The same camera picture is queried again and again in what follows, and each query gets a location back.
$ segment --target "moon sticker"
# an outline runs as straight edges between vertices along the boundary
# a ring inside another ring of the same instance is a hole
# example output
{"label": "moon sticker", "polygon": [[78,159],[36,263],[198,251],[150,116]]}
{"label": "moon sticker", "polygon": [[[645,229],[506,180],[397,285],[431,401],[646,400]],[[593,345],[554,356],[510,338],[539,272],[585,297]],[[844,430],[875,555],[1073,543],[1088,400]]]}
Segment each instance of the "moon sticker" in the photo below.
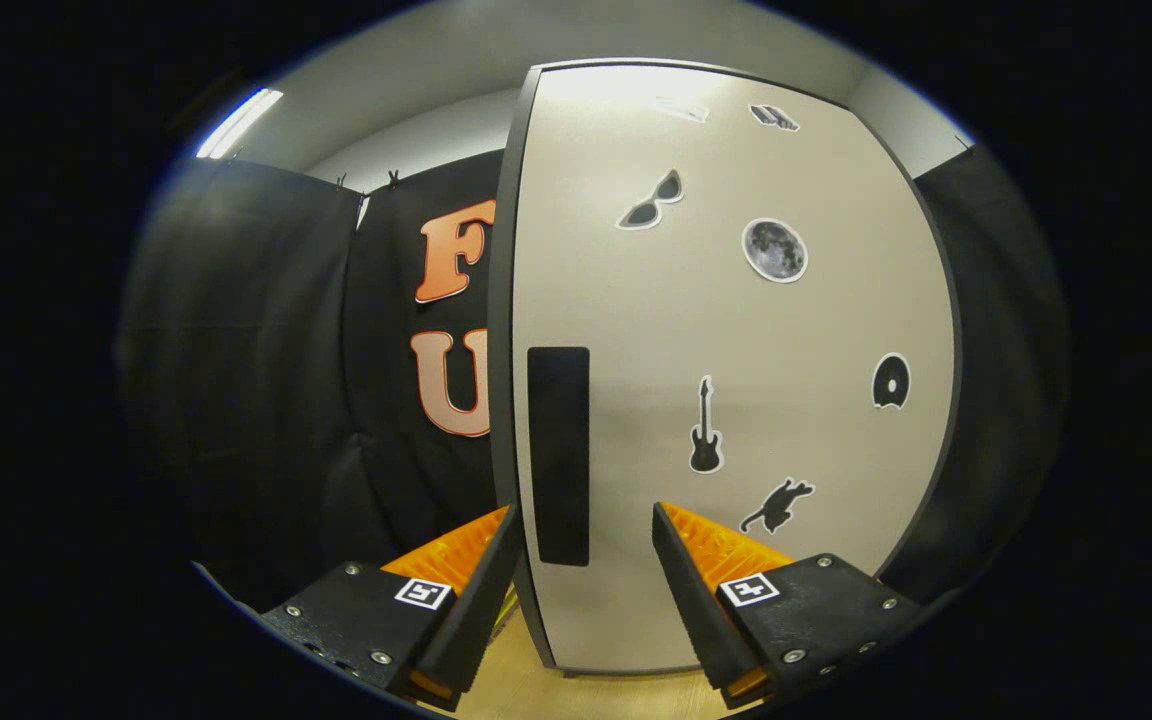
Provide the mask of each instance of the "moon sticker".
{"label": "moon sticker", "polygon": [[745,251],[751,268],[772,282],[794,282],[808,270],[808,247],[799,234],[781,220],[750,220],[741,233],[741,250]]}

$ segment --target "black curtain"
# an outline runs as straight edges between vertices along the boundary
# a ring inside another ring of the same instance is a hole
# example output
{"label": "black curtain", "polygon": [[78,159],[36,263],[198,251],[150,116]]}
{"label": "black curtain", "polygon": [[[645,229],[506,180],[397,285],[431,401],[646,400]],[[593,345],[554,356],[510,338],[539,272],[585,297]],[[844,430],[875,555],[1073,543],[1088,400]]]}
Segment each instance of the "black curtain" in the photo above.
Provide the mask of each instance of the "black curtain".
{"label": "black curtain", "polygon": [[914,183],[954,276],[961,386],[941,478],[882,582],[929,602],[983,571],[1033,505],[1069,406],[1070,331],[1043,232],[988,151]]}
{"label": "black curtain", "polygon": [[[475,406],[473,361],[463,338],[486,328],[492,223],[480,223],[483,255],[457,260],[468,285],[457,295],[420,304],[429,220],[494,200],[503,150],[484,152],[400,179],[371,194],[349,251],[346,279],[344,372],[355,427],[388,532],[411,550],[495,509],[492,435],[444,432],[425,415],[411,338],[420,332],[452,336],[447,395],[461,409]],[[488,353],[500,353],[492,350]],[[362,488],[340,487],[338,505]],[[327,518],[328,532],[347,543],[364,532],[343,515]]]}
{"label": "black curtain", "polygon": [[[397,554],[365,495],[340,365],[359,205],[301,174],[191,159],[132,262],[115,359],[134,454],[174,486],[195,559],[257,611],[340,561]],[[364,491],[331,509],[347,544],[323,537],[328,487]]]}

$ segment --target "ceiling light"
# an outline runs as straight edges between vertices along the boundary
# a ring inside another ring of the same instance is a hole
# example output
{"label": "ceiling light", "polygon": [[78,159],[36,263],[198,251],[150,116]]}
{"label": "ceiling light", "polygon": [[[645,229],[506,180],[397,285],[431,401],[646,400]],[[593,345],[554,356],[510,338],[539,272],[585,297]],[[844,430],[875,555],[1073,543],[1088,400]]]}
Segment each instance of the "ceiling light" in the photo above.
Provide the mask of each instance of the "ceiling light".
{"label": "ceiling light", "polygon": [[250,128],[282,96],[282,92],[276,90],[262,88],[260,92],[248,97],[247,101],[230,113],[225,122],[220,123],[220,127],[207,137],[207,141],[202,143],[202,147],[198,149],[198,158],[220,159],[225,152],[233,147],[234,142],[238,141],[238,136],[247,132],[247,128]]}

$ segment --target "black frame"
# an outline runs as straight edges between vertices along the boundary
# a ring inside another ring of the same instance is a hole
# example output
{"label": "black frame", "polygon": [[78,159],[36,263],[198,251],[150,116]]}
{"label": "black frame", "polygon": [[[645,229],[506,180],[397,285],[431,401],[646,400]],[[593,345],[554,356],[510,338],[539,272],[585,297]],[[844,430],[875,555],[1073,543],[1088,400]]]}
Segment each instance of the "black frame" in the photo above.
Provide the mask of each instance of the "black frame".
{"label": "black frame", "polygon": [[[536,89],[540,85],[541,74],[552,73],[552,70],[602,67],[604,65],[647,65],[647,67],[721,73],[727,74],[727,76],[761,82],[765,85],[785,88],[785,90],[791,90],[797,92],[797,94],[805,94],[813,97],[816,100],[828,103],[828,105],[836,106],[836,108],[851,111],[841,103],[829,100],[828,97],[813,94],[813,92],[801,90],[801,88],[756,76],[756,74],[745,70],[726,68],[721,65],[652,58],[599,58],[532,65],[532,68],[526,73],[524,83],[522,83],[518,105],[515,109],[515,115],[513,115],[511,126],[509,126],[509,135],[506,141],[506,149],[503,150],[503,160],[502,165],[500,165],[500,183],[497,190],[497,222],[492,233],[492,268],[490,268],[488,273],[488,328],[490,334],[492,334],[494,348],[493,353],[488,355],[490,423],[492,423],[492,468],[495,476],[497,501],[499,503],[516,503],[520,497],[518,455],[515,444],[516,429],[515,423],[513,423],[513,248],[515,247],[518,188],[522,183],[522,160],[524,160],[524,146],[526,145],[526,128],[531,122],[531,108],[536,99]],[[914,179],[909,177],[904,165],[893,154],[890,146],[882,141],[882,137],[878,136],[878,132],[874,132],[873,127],[870,127],[863,118],[859,118],[859,115],[855,116],[861,120],[861,123],[864,124],[870,135],[877,137],[879,145],[882,145],[882,150],[887,151],[892,164],[896,165],[901,176],[905,179],[910,192],[914,192],[914,197],[918,199],[924,218],[927,218],[937,251],[941,256],[941,265],[948,291],[950,291],[950,313],[952,321],[954,323],[954,387],[952,387],[950,412],[948,414],[940,455],[937,457],[927,492],[924,493],[923,500],[919,501],[918,510],[915,511],[914,518],[910,520],[909,528],[905,529],[896,546],[892,548],[892,553],[887,556],[887,560],[884,560],[882,566],[879,566],[876,577],[881,577],[882,571],[892,564],[892,561],[896,559],[901,548],[905,546],[905,541],[914,533],[914,529],[919,524],[919,520],[923,518],[923,513],[927,509],[929,501],[931,501],[938,484],[940,484],[941,471],[945,467],[946,455],[950,449],[952,439],[954,439],[954,429],[957,419],[958,392],[961,378],[963,378],[963,331],[961,331],[958,314],[957,288],[954,283],[954,274],[952,274],[950,265],[948,265],[948,256],[941,241],[941,233],[937,228],[937,220],[932,218],[927,203],[923,199],[918,187],[914,185]],[[646,521],[646,510],[644,510],[644,521]],[[531,639],[536,645],[536,651],[538,651],[541,662],[545,667],[558,667],[556,662],[554,662],[553,650],[550,647],[550,639],[545,635],[540,606],[536,601],[535,584],[531,581],[531,561],[529,552],[526,552],[526,546],[518,560],[515,589],[518,594],[518,605],[524,611],[522,615],[524,615],[524,620],[526,621],[526,629],[531,632]],[[956,588],[943,593],[945,600],[948,600],[948,596],[956,596],[957,592],[954,591],[956,591]],[[938,601],[933,602],[933,605],[940,607],[942,605],[940,600],[941,598],[938,598]]]}

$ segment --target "white door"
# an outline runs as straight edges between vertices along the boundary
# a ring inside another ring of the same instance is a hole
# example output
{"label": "white door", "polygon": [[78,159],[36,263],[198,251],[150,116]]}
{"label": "white door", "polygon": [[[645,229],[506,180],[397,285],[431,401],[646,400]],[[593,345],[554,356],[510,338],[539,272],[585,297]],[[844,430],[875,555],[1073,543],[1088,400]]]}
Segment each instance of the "white door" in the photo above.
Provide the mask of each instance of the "white door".
{"label": "white door", "polygon": [[[791,558],[873,574],[895,551],[946,442],[955,323],[929,220],[849,109],[700,69],[541,73],[513,273],[520,500],[559,667],[698,664],[653,502]],[[526,351],[560,346],[589,349],[588,564],[536,547]]]}

